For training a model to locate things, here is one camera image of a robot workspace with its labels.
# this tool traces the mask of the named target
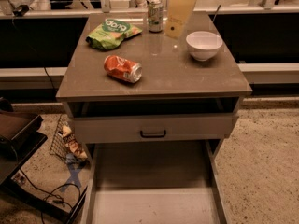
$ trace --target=white bowl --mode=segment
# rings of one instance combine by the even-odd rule
[[[188,52],[197,61],[206,61],[220,50],[222,38],[210,32],[194,32],[186,37]]]

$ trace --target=crumpled wrapper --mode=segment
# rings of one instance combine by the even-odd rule
[[[72,130],[66,125],[63,126],[63,139],[65,147],[68,148],[68,150],[73,153],[76,158],[87,159],[87,155],[82,145],[77,142]]]
[[[141,32],[142,29],[127,22],[107,19],[88,34],[86,41],[94,49],[110,50],[117,48],[124,39]]]

